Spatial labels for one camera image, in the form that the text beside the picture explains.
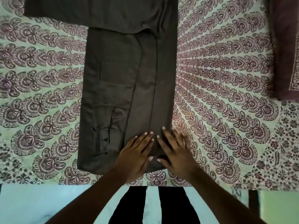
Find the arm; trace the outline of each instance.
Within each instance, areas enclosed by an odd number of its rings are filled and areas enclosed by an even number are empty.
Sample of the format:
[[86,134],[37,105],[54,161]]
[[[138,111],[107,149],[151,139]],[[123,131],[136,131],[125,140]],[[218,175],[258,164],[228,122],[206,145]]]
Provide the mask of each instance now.
[[131,139],[123,148],[113,167],[92,187],[66,205],[46,224],[92,224],[106,203],[125,183],[131,183],[144,174],[152,156],[147,157],[154,139],[153,133],[144,133]]
[[208,176],[192,157],[190,142],[187,136],[180,135],[173,129],[171,135],[165,128],[162,131],[167,138],[170,149],[166,143],[157,136],[158,142],[167,154],[171,163],[158,159],[170,173],[189,181],[200,194],[220,224],[265,224],[254,215],[240,201],[226,192]]

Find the maroon pillow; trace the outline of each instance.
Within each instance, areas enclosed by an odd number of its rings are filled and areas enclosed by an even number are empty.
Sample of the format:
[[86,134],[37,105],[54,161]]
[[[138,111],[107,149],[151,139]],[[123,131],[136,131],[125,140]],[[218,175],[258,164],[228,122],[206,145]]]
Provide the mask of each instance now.
[[299,100],[299,0],[271,0],[270,9],[275,95],[279,100]]

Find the left hand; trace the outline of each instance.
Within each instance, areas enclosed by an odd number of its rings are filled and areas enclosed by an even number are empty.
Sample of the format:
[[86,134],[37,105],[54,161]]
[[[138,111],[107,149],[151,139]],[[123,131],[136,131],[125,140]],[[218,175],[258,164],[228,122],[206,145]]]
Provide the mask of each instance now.
[[121,150],[112,169],[121,173],[126,180],[125,183],[131,183],[143,176],[148,164],[153,159],[152,156],[147,157],[154,144],[153,135],[153,132],[149,134],[145,132],[137,140],[136,136],[129,140]]

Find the light blue floor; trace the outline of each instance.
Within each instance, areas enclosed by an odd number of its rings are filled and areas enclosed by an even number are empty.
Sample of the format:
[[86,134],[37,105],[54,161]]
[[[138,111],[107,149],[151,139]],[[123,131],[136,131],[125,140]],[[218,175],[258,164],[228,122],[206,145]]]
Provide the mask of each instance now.
[[[0,224],[44,224],[90,185],[20,185],[4,184],[0,193]],[[122,186],[110,199],[95,224],[107,224],[118,202],[129,189]],[[201,224],[218,224],[215,216],[193,187],[186,194],[200,218]],[[243,191],[241,201],[248,206]],[[148,187],[144,207],[144,224],[161,223],[158,187]]]

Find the right hand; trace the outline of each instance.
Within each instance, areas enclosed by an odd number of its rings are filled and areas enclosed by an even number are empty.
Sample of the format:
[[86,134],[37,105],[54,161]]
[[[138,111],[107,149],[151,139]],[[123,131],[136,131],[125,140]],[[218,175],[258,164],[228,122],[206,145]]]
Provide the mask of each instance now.
[[161,162],[173,175],[190,181],[193,174],[198,173],[201,169],[192,156],[188,137],[186,135],[180,135],[174,128],[172,128],[173,135],[171,135],[165,127],[162,127],[162,131],[172,149],[168,147],[159,135],[157,135],[157,140],[169,158],[170,163],[161,158],[157,159],[157,161]]

